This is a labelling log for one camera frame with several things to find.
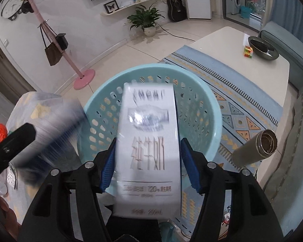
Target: metal screw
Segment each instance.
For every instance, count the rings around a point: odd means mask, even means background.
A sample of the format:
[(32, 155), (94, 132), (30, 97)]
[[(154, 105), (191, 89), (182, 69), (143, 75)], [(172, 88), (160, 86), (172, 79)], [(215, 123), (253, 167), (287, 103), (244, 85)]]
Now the metal screw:
[(214, 168), (216, 168), (216, 167), (217, 167), (217, 164), (216, 164), (216, 163), (214, 163), (214, 162), (209, 162), (209, 163), (208, 163), (208, 168), (214, 169)]
[(58, 175), (59, 174), (59, 170), (58, 169), (53, 169), (52, 171), (51, 171), (51, 175), (52, 176), (56, 176), (56, 175)]
[(250, 171), (248, 169), (243, 169), (242, 174), (245, 176), (248, 176), (248, 175), (250, 175)]
[(86, 168), (91, 168), (94, 166), (94, 163), (92, 161), (86, 162), (84, 165)]

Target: triangle pattern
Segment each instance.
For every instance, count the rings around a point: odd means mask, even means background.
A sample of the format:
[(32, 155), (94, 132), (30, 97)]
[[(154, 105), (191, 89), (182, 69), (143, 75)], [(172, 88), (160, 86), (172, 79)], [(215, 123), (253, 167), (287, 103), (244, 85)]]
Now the triangle pattern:
[(231, 111), (232, 115), (243, 115), (244, 114), (238, 108), (236, 108), (234, 105), (232, 105), (230, 102), (229, 102), (229, 107), (230, 107), (230, 111)]
[(248, 130), (236, 130), (236, 132), (241, 135), (241, 137), (243, 139), (245, 139), (246, 141), (250, 140), (250, 135), (249, 135), (249, 131)]
[(226, 101), (226, 99), (224, 99), (220, 94), (217, 94), (215, 91), (212, 90), (212, 92), (214, 93), (214, 96), (216, 97), (216, 99), (219, 101)]
[(246, 119), (247, 119), (249, 130), (260, 130), (260, 127), (258, 127), (253, 121), (251, 121), (248, 118), (248, 116), (246, 116)]
[(232, 123), (231, 115), (222, 115), (222, 121), (226, 122), (233, 129), (233, 123)]

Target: blue curtain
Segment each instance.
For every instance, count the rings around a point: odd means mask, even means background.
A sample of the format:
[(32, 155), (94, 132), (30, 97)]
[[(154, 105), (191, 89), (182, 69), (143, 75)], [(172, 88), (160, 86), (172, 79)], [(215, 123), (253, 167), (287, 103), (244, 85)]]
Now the blue curtain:
[(273, 0), (270, 21), (285, 28), (303, 43), (303, 5), (299, 0)]

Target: teal bucket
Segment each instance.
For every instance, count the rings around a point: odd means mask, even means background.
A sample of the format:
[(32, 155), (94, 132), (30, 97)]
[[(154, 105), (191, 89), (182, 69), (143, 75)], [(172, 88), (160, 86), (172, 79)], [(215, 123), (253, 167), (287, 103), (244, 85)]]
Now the teal bucket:
[(251, 14), (251, 9), (246, 6), (240, 6), (240, 16), (242, 18), (249, 19)]
[[(84, 107), (89, 124), (81, 127), (78, 154), (82, 163), (108, 149), (117, 136), (124, 83), (172, 83), (180, 139), (186, 137), (195, 151), (212, 161), (219, 148), (222, 116), (217, 99), (207, 84), (192, 72), (170, 64), (145, 64), (125, 70), (106, 81)], [(190, 186), (182, 168), (182, 190)], [(115, 178), (106, 192), (115, 194)]]

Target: potted plant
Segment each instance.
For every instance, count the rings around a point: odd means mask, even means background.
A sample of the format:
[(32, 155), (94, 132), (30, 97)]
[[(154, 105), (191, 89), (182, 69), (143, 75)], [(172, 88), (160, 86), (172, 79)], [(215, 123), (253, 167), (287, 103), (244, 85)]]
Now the potted plant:
[(143, 5), (136, 7), (136, 13), (127, 17), (127, 19), (133, 24), (130, 27), (130, 30), (133, 27), (141, 27), (146, 36), (152, 37), (155, 35), (156, 20), (160, 17), (165, 17), (160, 14), (160, 11), (157, 8), (152, 8), (152, 6), (153, 4), (149, 7), (149, 9)]

